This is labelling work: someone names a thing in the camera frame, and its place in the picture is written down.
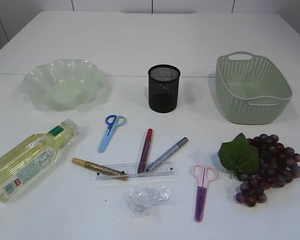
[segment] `grape leaf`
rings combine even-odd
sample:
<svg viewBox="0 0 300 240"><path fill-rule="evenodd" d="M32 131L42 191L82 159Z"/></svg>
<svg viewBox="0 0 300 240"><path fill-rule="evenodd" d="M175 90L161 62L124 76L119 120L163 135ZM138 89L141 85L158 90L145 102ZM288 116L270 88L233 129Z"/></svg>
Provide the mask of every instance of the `grape leaf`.
<svg viewBox="0 0 300 240"><path fill-rule="evenodd" d="M248 143L243 133L231 142L222 143L218 156L227 170L240 168L245 173L253 174L259 167L258 149Z"/></svg>

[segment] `silver marker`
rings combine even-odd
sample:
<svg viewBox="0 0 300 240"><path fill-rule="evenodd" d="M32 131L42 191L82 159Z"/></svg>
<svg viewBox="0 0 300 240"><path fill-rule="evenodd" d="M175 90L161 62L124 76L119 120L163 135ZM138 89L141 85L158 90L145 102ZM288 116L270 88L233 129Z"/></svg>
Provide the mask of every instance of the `silver marker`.
<svg viewBox="0 0 300 240"><path fill-rule="evenodd" d="M168 151L166 151L161 157L151 163L147 168L147 172L153 172L159 165L161 165L165 160L170 158L175 152L177 152L183 145L188 142L188 138L184 137L180 141L178 141L173 147L171 147Z"/></svg>

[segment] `gold marker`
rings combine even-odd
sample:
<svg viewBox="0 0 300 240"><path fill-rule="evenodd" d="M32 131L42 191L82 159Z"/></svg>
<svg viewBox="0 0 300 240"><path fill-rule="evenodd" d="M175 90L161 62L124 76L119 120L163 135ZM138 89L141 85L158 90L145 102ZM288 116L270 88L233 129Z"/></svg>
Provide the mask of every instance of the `gold marker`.
<svg viewBox="0 0 300 240"><path fill-rule="evenodd" d="M109 167L101 166L101 165L95 164L93 162L85 161L85 160L82 160L82 159L79 159L79 158L76 158L76 157L74 157L72 159L72 162L75 165L84 167L85 169L90 169L92 171L100 172L100 173L105 174L105 175L112 175L112 176L117 175L118 176L118 175L125 175L126 174L126 173L122 173L121 171L117 171L117 170L111 169ZM128 177L123 176L123 177L118 177L117 179L122 180L122 181L127 181Z"/></svg>

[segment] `plastic basket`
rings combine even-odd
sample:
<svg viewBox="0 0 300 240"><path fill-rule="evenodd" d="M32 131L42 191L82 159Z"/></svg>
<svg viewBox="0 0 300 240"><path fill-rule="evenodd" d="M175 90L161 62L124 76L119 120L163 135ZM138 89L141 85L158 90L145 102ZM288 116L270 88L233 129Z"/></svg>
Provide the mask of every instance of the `plastic basket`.
<svg viewBox="0 0 300 240"><path fill-rule="evenodd" d="M250 59L230 58L237 55ZM243 51L218 58L215 88L226 118L236 124L269 124L292 97L287 80L268 58Z"/></svg>

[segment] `basket handle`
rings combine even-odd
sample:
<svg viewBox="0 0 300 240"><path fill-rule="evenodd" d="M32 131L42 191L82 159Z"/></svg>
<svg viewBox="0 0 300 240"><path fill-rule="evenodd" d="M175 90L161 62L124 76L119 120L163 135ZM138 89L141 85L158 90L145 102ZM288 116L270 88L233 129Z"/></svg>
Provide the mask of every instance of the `basket handle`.
<svg viewBox="0 0 300 240"><path fill-rule="evenodd" d="M254 102L254 100L260 100L260 99L264 99L264 100L270 99L272 103L255 103ZM285 100L278 98L278 97L274 97L274 96L257 96L257 97L247 100L247 103L251 106L277 106L277 105L281 104L283 101L285 101Z"/></svg>
<svg viewBox="0 0 300 240"><path fill-rule="evenodd" d="M252 54L250 52L247 52L247 51L236 51L236 52L230 53L228 55L225 55L225 57L228 58L228 60L230 60L230 61L237 61L237 60L233 60L233 59L229 58L229 57L235 56L235 55L248 55L248 56L252 57L251 59L254 59L254 58L257 57L257 55L254 55L254 54ZM240 60L240 61L250 61L251 59L243 59L243 60Z"/></svg>

